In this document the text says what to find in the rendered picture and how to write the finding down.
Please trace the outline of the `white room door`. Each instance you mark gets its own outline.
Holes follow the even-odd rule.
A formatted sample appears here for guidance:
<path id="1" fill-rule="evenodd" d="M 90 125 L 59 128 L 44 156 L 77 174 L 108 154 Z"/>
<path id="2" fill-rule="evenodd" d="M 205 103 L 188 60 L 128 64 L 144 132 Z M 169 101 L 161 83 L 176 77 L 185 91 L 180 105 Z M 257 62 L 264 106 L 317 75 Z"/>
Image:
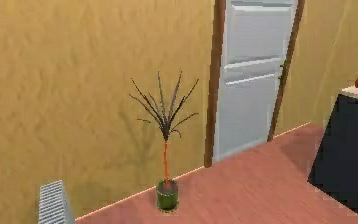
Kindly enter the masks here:
<path id="1" fill-rule="evenodd" d="M 305 0 L 215 0 L 206 168 L 272 139 L 304 6 Z"/>

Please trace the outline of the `house plant in green pot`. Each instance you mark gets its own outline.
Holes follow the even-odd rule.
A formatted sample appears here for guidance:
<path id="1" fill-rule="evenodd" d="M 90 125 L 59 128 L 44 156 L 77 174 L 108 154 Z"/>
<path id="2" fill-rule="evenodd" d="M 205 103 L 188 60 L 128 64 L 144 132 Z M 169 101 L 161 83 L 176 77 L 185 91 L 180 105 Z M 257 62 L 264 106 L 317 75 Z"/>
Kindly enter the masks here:
<path id="1" fill-rule="evenodd" d="M 188 121 L 192 117 L 198 115 L 198 112 L 191 113 L 185 118 L 182 118 L 177 123 L 175 119 L 188 101 L 189 97 L 196 88 L 199 80 L 196 80 L 192 85 L 187 94 L 180 98 L 179 103 L 176 103 L 178 99 L 178 92 L 180 89 L 180 84 L 182 80 L 182 73 L 179 73 L 178 80 L 176 82 L 175 88 L 173 90 L 170 103 L 165 103 L 165 97 L 163 94 L 162 88 L 162 79 L 160 72 L 157 72 L 157 82 L 159 89 L 159 100 L 156 100 L 154 96 L 150 93 L 144 94 L 134 79 L 131 79 L 131 82 L 136 89 L 139 97 L 130 95 L 130 97 L 138 102 L 142 108 L 148 113 L 148 115 L 156 122 L 158 129 L 163 137 L 164 149 L 163 149 L 163 164 L 164 164 L 164 178 L 160 180 L 155 186 L 156 192 L 156 208 L 164 213 L 170 213 L 175 211 L 179 205 L 179 187 L 178 183 L 170 178 L 169 174 L 169 165 L 168 165 L 168 142 L 172 133 L 177 133 L 179 137 L 182 137 L 182 134 L 178 127 L 184 122 Z"/>

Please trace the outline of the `grey ribbed bin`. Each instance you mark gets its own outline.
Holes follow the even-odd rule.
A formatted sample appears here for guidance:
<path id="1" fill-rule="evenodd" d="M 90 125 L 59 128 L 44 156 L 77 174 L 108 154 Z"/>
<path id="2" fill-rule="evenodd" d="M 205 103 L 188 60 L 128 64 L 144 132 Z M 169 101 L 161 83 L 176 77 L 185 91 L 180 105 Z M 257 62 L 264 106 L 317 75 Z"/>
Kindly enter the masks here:
<path id="1" fill-rule="evenodd" d="M 38 224 L 75 224 L 62 180 L 40 187 Z"/>

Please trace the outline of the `black cupboard with pale top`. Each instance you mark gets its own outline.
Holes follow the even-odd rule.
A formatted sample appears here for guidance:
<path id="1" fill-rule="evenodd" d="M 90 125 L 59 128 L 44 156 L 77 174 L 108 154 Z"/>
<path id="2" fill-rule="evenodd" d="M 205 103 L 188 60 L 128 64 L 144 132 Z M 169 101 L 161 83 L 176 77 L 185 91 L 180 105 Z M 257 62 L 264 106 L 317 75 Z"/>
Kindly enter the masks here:
<path id="1" fill-rule="evenodd" d="M 308 182 L 358 214 L 358 89 L 340 91 Z"/>

